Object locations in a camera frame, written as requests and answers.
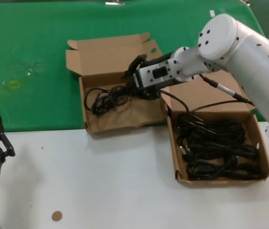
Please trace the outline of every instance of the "cardboard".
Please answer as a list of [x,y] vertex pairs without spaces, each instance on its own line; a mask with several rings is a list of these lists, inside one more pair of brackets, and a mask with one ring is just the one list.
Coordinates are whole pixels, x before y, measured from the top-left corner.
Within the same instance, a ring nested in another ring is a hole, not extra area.
[[[165,122],[166,110],[164,101],[142,100],[132,97],[125,105],[96,116],[84,107],[86,92],[93,87],[110,89],[123,85],[123,73],[130,63],[140,54],[147,54],[147,60],[162,56],[155,40],[150,40],[149,33],[74,41],[67,43],[73,50],[66,50],[66,67],[80,74],[80,96],[86,130],[98,133],[127,127],[138,127],[147,124]],[[97,95],[92,92],[87,104],[91,106]]]
[[[234,78],[224,71],[219,71],[212,74],[204,74],[210,79],[217,81],[218,83],[228,87],[229,89],[243,95],[244,91],[238,86]],[[189,107],[190,110],[197,107],[217,103],[221,101],[233,100],[228,94],[211,87],[208,83],[204,82],[201,78],[189,83],[183,83],[175,85],[169,88],[165,88],[166,91],[177,96],[183,100]],[[173,130],[173,123],[176,117],[185,112],[185,108],[177,101],[170,97],[163,96],[166,104],[171,108],[171,115],[167,117],[169,136],[171,139],[172,146],[172,157],[175,179],[181,184],[191,185],[231,185],[231,184],[249,184],[260,180],[229,180],[221,178],[218,180],[189,180],[186,172],[186,162],[182,159],[182,153],[179,146],[176,144],[176,133]],[[253,106],[244,103],[231,103],[222,104],[213,107],[208,107],[202,110],[196,111],[196,115],[204,120],[218,120],[221,118],[235,118],[243,124],[246,131],[246,143],[256,146],[258,144],[258,150],[260,153],[259,161],[257,162],[261,167],[262,176],[261,180],[266,180],[269,176],[269,158],[268,153],[263,141],[261,131],[258,126],[258,121],[254,115],[251,114],[250,110]],[[213,163],[220,164],[220,159],[214,160]]]

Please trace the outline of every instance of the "cable bundle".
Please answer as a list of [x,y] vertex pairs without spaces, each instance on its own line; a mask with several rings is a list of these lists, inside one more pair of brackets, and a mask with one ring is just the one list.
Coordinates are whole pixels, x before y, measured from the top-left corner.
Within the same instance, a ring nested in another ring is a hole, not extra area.
[[[92,106],[87,105],[87,98],[92,91],[99,91]],[[92,111],[94,115],[104,115],[117,106],[122,106],[129,101],[131,96],[139,99],[154,100],[159,98],[159,93],[153,89],[148,88],[140,90],[136,87],[135,81],[132,80],[126,85],[119,85],[109,89],[95,87],[87,91],[84,106],[87,110]]]
[[[179,134],[177,144],[183,151],[183,160],[191,180],[210,180],[219,177],[230,179],[260,179],[259,167],[253,162],[241,163],[237,157],[258,159],[258,150],[244,144],[245,130],[234,119],[204,121],[192,112],[180,115],[175,122]],[[223,158],[224,164],[207,162]]]

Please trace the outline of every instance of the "white robotic arm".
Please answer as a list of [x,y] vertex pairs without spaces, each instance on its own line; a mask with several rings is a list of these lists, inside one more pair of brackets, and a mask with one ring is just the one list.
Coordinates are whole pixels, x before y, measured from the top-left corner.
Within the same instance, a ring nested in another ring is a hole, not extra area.
[[230,72],[269,122],[269,40],[227,14],[206,24],[197,47],[181,47],[167,60],[146,65],[135,74],[138,87],[163,88],[201,73]]

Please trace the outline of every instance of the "box flap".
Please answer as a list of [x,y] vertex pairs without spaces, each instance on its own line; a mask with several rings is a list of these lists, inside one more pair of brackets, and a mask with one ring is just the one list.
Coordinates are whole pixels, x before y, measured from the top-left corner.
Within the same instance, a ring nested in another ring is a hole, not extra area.
[[[216,82],[222,84],[223,86],[241,94],[242,96],[247,96],[240,89],[237,82],[233,76],[227,72],[219,71],[216,73],[204,73],[204,76],[215,80]],[[169,91],[173,95],[177,96],[179,99],[183,100],[189,107],[190,110],[198,108],[200,106],[218,103],[227,100],[234,100],[234,98],[225,92],[220,91],[208,83],[204,82],[201,77],[198,77],[196,80],[188,83],[182,83],[169,88],[165,88],[166,91]],[[166,104],[173,111],[184,111],[185,108],[176,100],[171,99],[170,97],[162,95],[163,99],[166,101]],[[245,103],[230,103],[230,104],[221,104],[217,106],[208,107],[197,112],[227,112],[227,111],[240,111],[240,112],[249,112],[252,108],[251,105]]]
[[147,32],[92,40],[68,40],[67,44],[75,50],[66,51],[66,66],[82,76],[123,72],[140,54],[146,53],[148,59],[159,57],[159,47],[155,40],[148,41],[149,38]]

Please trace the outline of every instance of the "black cable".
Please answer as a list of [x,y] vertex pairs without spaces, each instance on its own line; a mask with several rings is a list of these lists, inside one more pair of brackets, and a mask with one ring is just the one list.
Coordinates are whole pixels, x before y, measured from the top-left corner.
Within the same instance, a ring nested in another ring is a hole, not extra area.
[[[182,158],[187,162],[189,179],[261,178],[259,166],[253,162],[238,164],[237,157],[257,160],[258,150],[244,144],[245,130],[237,120],[204,121],[193,112],[187,112],[177,117],[174,128],[178,133],[176,142],[185,152]],[[224,159],[223,165],[206,161],[218,158]]]
[[179,103],[181,103],[181,104],[185,107],[185,109],[186,109],[187,112],[190,112],[190,109],[188,108],[188,106],[186,105],[186,103],[183,102],[181,99],[179,99],[178,97],[176,97],[176,96],[174,96],[173,94],[171,94],[171,93],[169,93],[169,92],[166,92],[166,91],[164,91],[164,90],[160,90],[160,92],[163,93],[163,94],[165,94],[165,95],[170,96],[171,98],[173,98],[173,99],[175,99],[175,100],[177,100]]
[[197,107],[197,108],[191,110],[191,112],[195,112],[195,111],[198,111],[198,110],[201,110],[201,109],[204,109],[204,108],[208,108],[208,107],[211,107],[211,106],[217,106],[217,105],[229,104],[229,103],[244,103],[244,102],[243,101],[238,101],[238,100],[222,101],[222,102],[218,102],[218,103],[213,103],[213,104],[208,104],[208,105]]
[[[93,91],[99,91],[92,106],[87,105],[87,98]],[[84,106],[87,110],[92,111],[94,115],[104,115],[117,106],[122,106],[129,101],[131,96],[145,100],[154,100],[159,98],[158,91],[155,88],[145,88],[143,90],[136,87],[135,81],[132,80],[126,85],[119,85],[109,89],[95,87],[87,91],[84,99]]]
[[234,92],[234,91],[226,88],[225,86],[219,84],[218,82],[216,82],[214,80],[211,80],[211,79],[207,78],[206,76],[203,76],[202,74],[199,74],[199,75],[203,79],[203,81],[207,82],[212,87],[217,88],[217,89],[229,94],[230,96],[232,96],[233,98],[237,99],[240,102],[247,103],[247,104],[250,104],[250,105],[254,106],[254,104],[250,100],[244,98],[243,96],[241,96],[237,92]]

